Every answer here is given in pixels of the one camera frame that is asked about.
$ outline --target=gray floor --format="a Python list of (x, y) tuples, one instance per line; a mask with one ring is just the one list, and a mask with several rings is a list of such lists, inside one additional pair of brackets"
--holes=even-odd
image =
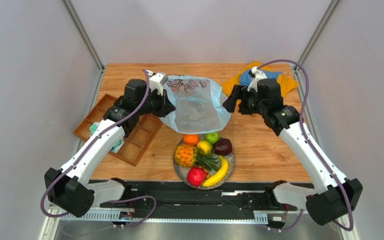
[[(292, 224), (297, 215), (289, 215), (287, 225)], [(101, 221), (61, 221), (66, 233), (86, 234), (111, 226)], [(333, 224), (319, 226), (308, 215), (304, 215), (300, 223), (286, 232), (268, 231), (265, 226), (255, 224), (202, 224), (202, 223), (142, 223), (126, 229), (107, 229), (96, 234), (71, 237), (58, 231), (55, 239), (59, 240), (342, 240), (339, 229)]]

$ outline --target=banana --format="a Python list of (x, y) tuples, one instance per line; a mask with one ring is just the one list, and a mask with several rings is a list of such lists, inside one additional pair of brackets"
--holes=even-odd
[(214, 175), (209, 177), (209, 179), (205, 180), (202, 183), (203, 187), (211, 187), (217, 184), (226, 176), (226, 174), (228, 174), (228, 170), (229, 170), (228, 160), (226, 160), (226, 158), (220, 155), (219, 155), (219, 158), (220, 158), (220, 169), (216, 173), (214, 173)]

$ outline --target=wooden box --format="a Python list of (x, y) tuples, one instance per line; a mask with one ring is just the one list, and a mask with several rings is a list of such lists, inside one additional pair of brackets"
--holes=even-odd
[[(87, 141), (89, 139), (90, 127), (93, 123), (103, 120), (103, 115), (116, 100), (116, 97), (105, 94), (75, 129), (73, 134)], [(162, 125), (163, 123), (160, 119), (152, 114), (142, 116), (130, 135), (124, 138), (124, 144), (119, 151), (117, 153), (109, 151), (109, 154), (130, 165), (136, 166)]]

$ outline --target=plate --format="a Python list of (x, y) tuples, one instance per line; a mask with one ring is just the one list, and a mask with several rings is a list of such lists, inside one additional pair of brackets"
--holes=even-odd
[[(204, 140), (205, 139), (205, 134), (200, 134), (199, 135), (199, 140)], [(183, 142), (183, 139), (179, 142), (179, 144), (177, 145), (180, 146), (180, 145), (183, 145), (184, 142)], [(175, 172), (177, 173), (178, 177), (187, 185), (191, 186), (192, 188), (194, 189), (199, 189), (199, 190), (211, 190), (211, 189), (215, 189), (215, 188), (218, 188), (220, 187), (221, 185), (223, 185), (228, 179), (229, 177), (232, 175), (233, 171), (234, 171), (234, 168), (235, 168), (235, 156), (234, 156), (234, 153), (231, 152), (230, 154), (228, 155), (224, 155), (223, 156), (228, 162), (229, 162), (229, 170), (227, 170), (227, 174), (226, 176), (224, 176), (224, 178), (219, 181), (217, 184), (215, 185), (212, 185), (212, 186), (192, 186), (189, 181), (188, 181), (188, 173), (189, 173), (189, 170), (191, 169), (191, 167), (183, 167), (183, 166), (179, 166), (177, 165), (175, 159), (174, 159), (174, 154), (173, 154), (173, 164), (174, 164), (174, 170)], [(214, 173), (216, 173), (216, 171), (214, 170), (211, 170), (210, 172), (210, 175), (213, 175)]]

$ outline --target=wall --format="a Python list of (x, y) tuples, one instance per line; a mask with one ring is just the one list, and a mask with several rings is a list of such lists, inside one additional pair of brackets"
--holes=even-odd
[(0, 2), (0, 239), (37, 239), (44, 173), (73, 153), (98, 71), (58, 0)]
[(342, 1), (305, 64), (323, 149), (363, 192), (361, 239), (384, 239), (384, 1)]
[(72, 0), (107, 63), (298, 60), (330, 0)]

